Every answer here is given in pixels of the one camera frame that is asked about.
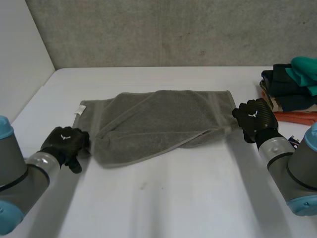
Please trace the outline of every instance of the gray towel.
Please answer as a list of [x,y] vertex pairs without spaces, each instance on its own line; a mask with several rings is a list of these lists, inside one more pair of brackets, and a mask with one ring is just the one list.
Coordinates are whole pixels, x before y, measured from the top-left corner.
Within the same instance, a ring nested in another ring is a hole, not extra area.
[[176,147],[191,148],[238,128],[229,91],[121,93],[82,101],[73,127],[89,132],[91,154],[104,167],[127,166]]

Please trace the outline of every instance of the stack of folded clothes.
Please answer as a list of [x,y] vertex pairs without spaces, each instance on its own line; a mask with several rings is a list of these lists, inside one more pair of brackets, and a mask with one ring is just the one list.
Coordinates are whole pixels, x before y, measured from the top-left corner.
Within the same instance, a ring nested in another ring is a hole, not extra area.
[[312,125],[317,122],[317,59],[296,57],[262,72],[262,97],[277,120]]

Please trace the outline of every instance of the orange cloth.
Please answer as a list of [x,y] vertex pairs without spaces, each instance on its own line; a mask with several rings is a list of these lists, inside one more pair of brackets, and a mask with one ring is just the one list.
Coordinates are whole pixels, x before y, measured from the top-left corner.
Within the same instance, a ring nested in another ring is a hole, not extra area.
[[294,122],[304,125],[312,125],[317,122],[317,112],[275,112],[274,115],[278,121]]

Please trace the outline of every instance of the white wall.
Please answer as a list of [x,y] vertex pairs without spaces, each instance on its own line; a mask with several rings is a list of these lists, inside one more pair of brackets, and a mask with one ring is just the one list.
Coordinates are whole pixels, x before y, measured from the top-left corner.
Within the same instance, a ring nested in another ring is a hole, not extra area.
[[0,115],[13,121],[54,73],[24,0],[0,0]]

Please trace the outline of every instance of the teal cloth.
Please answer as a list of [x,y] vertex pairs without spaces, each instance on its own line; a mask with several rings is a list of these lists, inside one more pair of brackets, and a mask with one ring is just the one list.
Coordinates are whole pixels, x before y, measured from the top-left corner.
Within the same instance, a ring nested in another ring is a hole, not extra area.
[[307,87],[311,95],[317,95],[317,59],[295,57],[291,64],[292,67],[286,69],[287,74],[298,86]]

